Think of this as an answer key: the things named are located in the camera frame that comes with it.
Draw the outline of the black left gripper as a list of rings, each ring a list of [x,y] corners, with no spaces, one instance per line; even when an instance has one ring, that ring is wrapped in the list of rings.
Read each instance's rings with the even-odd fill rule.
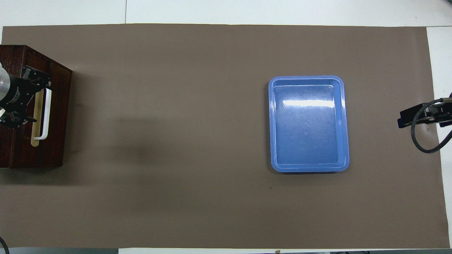
[[[28,122],[37,122],[25,116],[27,106],[37,93],[37,87],[51,89],[51,76],[30,66],[23,67],[23,78],[0,77],[0,126],[19,129]]]

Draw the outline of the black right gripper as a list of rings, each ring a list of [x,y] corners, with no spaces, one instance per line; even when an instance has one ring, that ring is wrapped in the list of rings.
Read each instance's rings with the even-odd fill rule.
[[[452,126],[452,93],[446,99],[448,99],[448,102],[436,103],[425,108],[416,121],[416,125],[438,123],[440,127]],[[420,103],[400,111],[400,118],[397,119],[398,127],[405,128],[410,126],[415,114],[426,104]]]

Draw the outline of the white drawer handle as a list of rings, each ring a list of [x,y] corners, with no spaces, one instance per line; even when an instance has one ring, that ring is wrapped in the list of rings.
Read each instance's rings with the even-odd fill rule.
[[[38,146],[41,140],[45,140],[49,134],[50,113],[52,103],[52,91],[45,88],[43,92],[38,92],[35,96],[34,116],[43,113],[41,118],[36,118],[37,122],[32,124],[32,146]]]

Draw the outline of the dark wooden drawer cabinet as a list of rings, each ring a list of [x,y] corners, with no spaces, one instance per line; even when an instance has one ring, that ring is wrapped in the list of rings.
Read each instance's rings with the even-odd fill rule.
[[[0,45],[0,64],[15,77],[23,77],[23,61],[26,45]],[[16,147],[16,135],[19,129],[0,126],[0,168],[18,168],[13,164]]]

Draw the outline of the blue plastic tray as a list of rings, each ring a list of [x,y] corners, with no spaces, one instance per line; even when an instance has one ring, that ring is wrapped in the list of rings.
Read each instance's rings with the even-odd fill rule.
[[[268,84],[270,159],[279,173],[349,167],[344,82],[334,75],[274,77]]]

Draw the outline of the brown paper table mat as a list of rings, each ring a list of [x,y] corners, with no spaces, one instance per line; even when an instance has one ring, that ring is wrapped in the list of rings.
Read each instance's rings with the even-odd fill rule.
[[[434,99],[420,27],[5,27],[73,71],[64,165],[0,170],[10,247],[442,249],[439,154],[399,112]],[[268,83],[344,82],[350,164],[270,163]]]

